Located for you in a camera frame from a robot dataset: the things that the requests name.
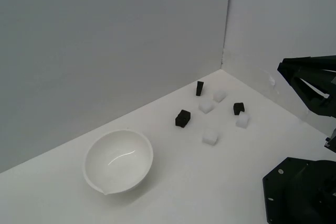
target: black cube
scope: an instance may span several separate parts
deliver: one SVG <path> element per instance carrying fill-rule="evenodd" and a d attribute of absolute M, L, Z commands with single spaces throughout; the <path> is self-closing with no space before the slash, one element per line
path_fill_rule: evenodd
<path fill-rule="evenodd" d="M 239 115 L 241 111 L 245 112 L 244 104 L 242 102 L 237 102 L 233 105 L 233 111 L 235 115 Z"/>
<path fill-rule="evenodd" d="M 181 110 L 177 118 L 175 119 L 175 125 L 184 128 L 189 122 L 191 114 L 189 111 Z"/>
<path fill-rule="evenodd" d="M 203 81 L 198 81 L 197 82 L 197 88 L 196 88 L 196 96 L 200 97 L 202 93 L 204 82 Z"/>

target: white bowl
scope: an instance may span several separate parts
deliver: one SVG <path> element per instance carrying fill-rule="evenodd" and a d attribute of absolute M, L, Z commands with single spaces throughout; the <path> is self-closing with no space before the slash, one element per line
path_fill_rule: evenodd
<path fill-rule="evenodd" d="M 115 194 L 138 185 L 152 162 L 153 148 L 147 137 L 132 130 L 117 130 L 91 146 L 85 156 L 83 174 L 95 190 Z"/>

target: black mechanical part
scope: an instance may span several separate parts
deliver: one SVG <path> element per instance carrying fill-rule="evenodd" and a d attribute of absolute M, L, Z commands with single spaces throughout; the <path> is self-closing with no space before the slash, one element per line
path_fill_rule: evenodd
<path fill-rule="evenodd" d="M 191 118 L 189 111 L 181 110 L 175 119 L 175 125 L 184 128 Z"/>
<path fill-rule="evenodd" d="M 198 81 L 197 82 L 197 88 L 196 88 L 196 96 L 200 97 L 202 93 L 204 82 L 203 81 Z"/>
<path fill-rule="evenodd" d="M 325 147 L 336 153 L 336 129 L 331 137 L 327 137 Z"/>
<path fill-rule="evenodd" d="M 239 115 L 241 111 L 245 112 L 245 107 L 242 102 L 237 102 L 233 105 L 233 111 L 235 115 Z"/>
<path fill-rule="evenodd" d="M 262 181 L 269 224 L 336 220 L 336 162 L 286 158 Z"/>
<path fill-rule="evenodd" d="M 284 59 L 278 71 L 312 112 L 336 118 L 336 56 Z"/>

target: white block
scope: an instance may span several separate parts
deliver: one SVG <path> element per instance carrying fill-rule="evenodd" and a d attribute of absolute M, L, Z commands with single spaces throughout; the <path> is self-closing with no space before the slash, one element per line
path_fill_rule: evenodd
<path fill-rule="evenodd" d="M 206 129 L 203 133 L 202 142 L 215 145 L 218 139 L 218 133 L 212 129 Z"/>
<path fill-rule="evenodd" d="M 202 100 L 201 102 L 199 102 L 198 108 L 205 114 L 207 114 L 214 109 L 214 106 L 211 100 Z"/>
<path fill-rule="evenodd" d="M 226 96 L 227 93 L 224 90 L 218 90 L 214 93 L 214 101 L 221 102 Z"/>
<path fill-rule="evenodd" d="M 246 129 L 248 120 L 250 119 L 249 115 L 246 114 L 245 112 L 240 112 L 238 116 L 238 120 L 236 122 L 236 126 L 240 128 Z"/>

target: bowl rim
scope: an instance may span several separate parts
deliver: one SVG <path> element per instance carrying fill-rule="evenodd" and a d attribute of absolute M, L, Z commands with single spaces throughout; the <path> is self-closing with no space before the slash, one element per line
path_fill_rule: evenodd
<path fill-rule="evenodd" d="M 118 129 L 118 130 L 110 131 L 110 132 L 108 132 L 108 133 L 102 135 L 101 137 L 97 138 L 97 139 L 90 145 L 90 147 L 88 148 L 88 150 L 87 150 L 87 152 L 86 152 L 86 154 L 85 154 L 85 156 L 84 156 L 84 162 L 83 162 L 83 164 L 82 164 L 82 172 L 83 172 L 83 175 L 84 175 L 84 178 L 85 178 L 86 182 L 87 182 L 93 189 L 95 189 L 95 190 L 97 190 L 97 191 L 99 191 L 99 192 L 101 192 L 101 193 L 104 193 L 104 192 L 102 191 L 102 189 L 99 188 L 98 186 L 96 186 L 96 185 L 89 179 L 89 177 L 88 177 L 88 175 L 87 175 L 87 173 L 86 173 L 86 162 L 87 162 L 87 157 L 88 157 L 88 154 L 89 154 L 90 150 L 93 148 L 93 146 L 94 146 L 99 140 L 101 140 L 102 138 L 104 138 L 104 137 L 107 136 L 107 135 L 110 135 L 110 134 L 112 134 L 112 133 L 119 132 L 119 131 L 133 132 L 133 133 L 135 133 L 135 134 L 141 136 L 141 137 L 145 140 L 145 142 L 147 143 L 147 146 L 149 147 L 149 150 L 150 150 L 150 162 L 149 162 L 149 165 L 148 165 L 147 168 L 146 168 L 146 171 L 143 173 L 143 175 L 142 175 L 141 177 L 139 177 L 139 179 L 137 179 L 134 183 L 132 183 L 132 185 L 131 185 L 129 188 L 127 188 L 127 189 L 123 189 L 123 190 L 112 190 L 112 191 L 109 191 L 108 194 L 117 194 L 117 193 L 121 193 L 121 192 L 123 192 L 123 191 L 127 191 L 127 190 L 132 189 L 133 187 L 135 187 L 137 184 L 139 184 L 139 183 L 145 178 L 145 176 L 146 176 L 147 173 L 149 172 L 149 170 L 150 170 L 150 168 L 151 168 L 151 166 L 152 166 L 152 163 L 153 163 L 153 156 L 154 156 L 154 154 L 153 154 L 153 147 L 152 147 L 152 144 L 151 144 L 151 142 L 149 141 L 149 139 L 148 139 L 144 134 L 142 134 L 141 132 L 138 132 L 138 131 L 131 130 L 131 129 L 127 128 L 127 129 Z"/>

